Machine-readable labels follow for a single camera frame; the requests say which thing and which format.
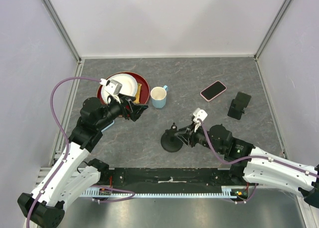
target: dish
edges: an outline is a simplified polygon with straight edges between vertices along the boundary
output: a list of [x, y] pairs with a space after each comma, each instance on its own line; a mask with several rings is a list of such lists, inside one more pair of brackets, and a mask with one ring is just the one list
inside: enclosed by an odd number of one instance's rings
[[[120, 72], [119, 74], [129, 74], [131, 75], [133, 78], [136, 79], [137, 83], [140, 83], [141, 86], [141, 93], [140, 93], [140, 104], [147, 104], [149, 97], [150, 97], [150, 86], [148, 84], [148, 82], [145, 80], [145, 78], [143, 78], [142, 76], [133, 73], [133, 72]], [[105, 104], [105, 102], [102, 99], [101, 96], [101, 90], [102, 90], [102, 85], [100, 85], [98, 92], [97, 92], [97, 97], [100, 99], [100, 101]]]
[[[128, 95], [134, 97], [138, 90], [138, 82], [136, 79], [126, 73], [119, 73], [111, 76], [108, 80], [115, 80], [122, 84], [122, 88], [120, 90], [121, 94]], [[101, 97], [103, 102], [107, 104], [108, 96], [110, 95], [105, 89], [105, 86], [101, 89]]]

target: red bowl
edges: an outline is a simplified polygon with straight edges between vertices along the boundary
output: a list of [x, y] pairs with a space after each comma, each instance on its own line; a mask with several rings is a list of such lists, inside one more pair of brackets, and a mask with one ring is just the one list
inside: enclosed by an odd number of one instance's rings
[[[141, 86], [141, 93], [140, 93], [140, 104], [146, 104], [150, 98], [150, 86], [149, 86], [148, 82], [146, 82], [145, 78], [143, 78], [142, 76], [140, 76], [136, 73], [133, 73], [133, 72], [119, 72], [116, 74], [120, 74], [120, 73], [126, 73], [126, 74], [131, 75], [133, 78], [136, 79], [136, 82], [138, 82], [142, 85]], [[102, 96], [101, 96], [101, 90], [102, 90], [102, 85], [100, 85], [100, 87], [98, 89], [97, 97], [100, 99], [100, 101], [103, 104], [105, 104], [105, 102], [103, 101]]]

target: smartphone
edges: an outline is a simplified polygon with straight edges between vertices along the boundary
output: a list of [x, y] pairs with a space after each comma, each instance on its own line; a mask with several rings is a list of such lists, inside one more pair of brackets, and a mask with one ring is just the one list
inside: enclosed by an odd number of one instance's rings
[[206, 87], [204, 90], [200, 92], [200, 95], [207, 101], [210, 102], [219, 94], [223, 93], [227, 87], [222, 84], [221, 81], [216, 81], [213, 84]]

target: light blue mug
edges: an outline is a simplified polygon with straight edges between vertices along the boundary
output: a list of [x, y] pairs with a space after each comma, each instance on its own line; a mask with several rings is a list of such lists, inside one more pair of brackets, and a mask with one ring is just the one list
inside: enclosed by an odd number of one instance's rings
[[155, 108], [163, 108], [166, 104], [168, 87], [155, 87], [151, 90], [152, 104]]

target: black round object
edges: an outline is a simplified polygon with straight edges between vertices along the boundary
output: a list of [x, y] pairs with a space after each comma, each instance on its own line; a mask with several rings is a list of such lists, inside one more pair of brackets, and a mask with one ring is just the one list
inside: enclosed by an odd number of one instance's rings
[[160, 144], [164, 150], [168, 152], [178, 152], [183, 146], [183, 142], [180, 139], [174, 136], [169, 136], [167, 132], [162, 135]]

